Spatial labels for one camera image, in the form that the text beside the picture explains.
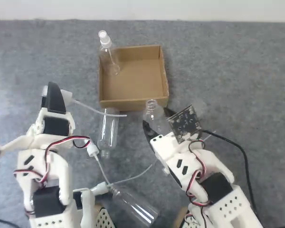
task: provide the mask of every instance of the clear plastic bottle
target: clear plastic bottle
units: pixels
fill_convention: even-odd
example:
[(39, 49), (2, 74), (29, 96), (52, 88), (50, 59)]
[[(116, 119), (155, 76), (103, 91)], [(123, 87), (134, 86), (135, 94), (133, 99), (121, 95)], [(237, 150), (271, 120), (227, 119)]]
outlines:
[(158, 105), (156, 100), (152, 99), (146, 102), (146, 108), (142, 117), (158, 134), (166, 135), (172, 131), (163, 107)]
[(116, 76), (120, 73), (116, 47), (112, 43), (106, 31), (99, 31), (98, 36), (101, 43), (99, 56), (103, 69), (108, 75)]
[[(104, 112), (108, 114), (119, 114), (119, 111), (114, 108), (105, 108)], [(119, 117), (103, 116), (97, 146), (98, 149), (101, 150), (101, 156), (104, 158), (108, 158), (110, 156), (110, 150), (116, 147), (118, 121)]]
[(150, 227), (157, 219), (159, 211), (148, 201), (124, 186), (111, 187), (113, 202), (124, 209), (127, 214), (136, 221)]

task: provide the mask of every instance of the spray nozzle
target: spray nozzle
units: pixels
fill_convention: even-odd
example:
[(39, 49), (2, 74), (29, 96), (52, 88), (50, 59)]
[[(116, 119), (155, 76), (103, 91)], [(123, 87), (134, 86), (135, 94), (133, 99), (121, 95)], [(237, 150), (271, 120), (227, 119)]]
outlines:
[(101, 46), (103, 46), (104, 48), (109, 48), (112, 45), (112, 41), (106, 31), (99, 31), (98, 36), (100, 39)]

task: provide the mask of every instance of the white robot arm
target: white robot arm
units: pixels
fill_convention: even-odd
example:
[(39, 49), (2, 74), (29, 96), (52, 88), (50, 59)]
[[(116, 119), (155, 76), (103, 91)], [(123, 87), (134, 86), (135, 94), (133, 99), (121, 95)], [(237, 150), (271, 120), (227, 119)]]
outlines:
[(164, 171), (172, 175), (190, 199), (189, 212), (181, 227), (262, 228), (243, 191), (234, 184), (232, 172), (212, 152), (203, 149), (204, 142), (197, 133), (185, 131), (199, 129), (193, 121), (197, 118), (192, 110), (193, 107), (188, 107), (175, 114), (178, 119), (176, 122), (174, 118), (172, 123), (175, 121), (180, 127), (167, 135), (158, 135), (143, 123)]
[[(14, 171), (23, 191), (24, 208), (32, 228), (95, 228), (95, 196), (88, 188), (73, 190), (72, 171), (59, 153), (72, 146), (74, 139), (84, 139), (82, 148), (91, 139), (74, 136), (75, 122), (65, 103), (67, 91), (49, 83), (43, 92), (41, 109), (26, 135), (0, 146), (0, 156), (20, 150)], [(114, 228), (107, 211), (101, 209)]]

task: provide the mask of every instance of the open cardboard box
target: open cardboard box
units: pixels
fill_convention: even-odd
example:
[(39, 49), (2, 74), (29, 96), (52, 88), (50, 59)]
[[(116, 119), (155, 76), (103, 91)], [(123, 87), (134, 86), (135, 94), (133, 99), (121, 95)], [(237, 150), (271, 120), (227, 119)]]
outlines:
[(169, 87), (161, 46), (122, 47), (117, 54), (121, 67), (117, 76), (107, 75), (99, 61), (100, 106), (140, 111), (149, 99), (167, 106)]

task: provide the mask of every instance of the white wall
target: white wall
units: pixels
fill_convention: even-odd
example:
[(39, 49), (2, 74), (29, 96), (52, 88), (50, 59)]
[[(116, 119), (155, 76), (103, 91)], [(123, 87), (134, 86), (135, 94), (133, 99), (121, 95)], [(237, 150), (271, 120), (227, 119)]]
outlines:
[(285, 0), (0, 0), (0, 19), (285, 22)]

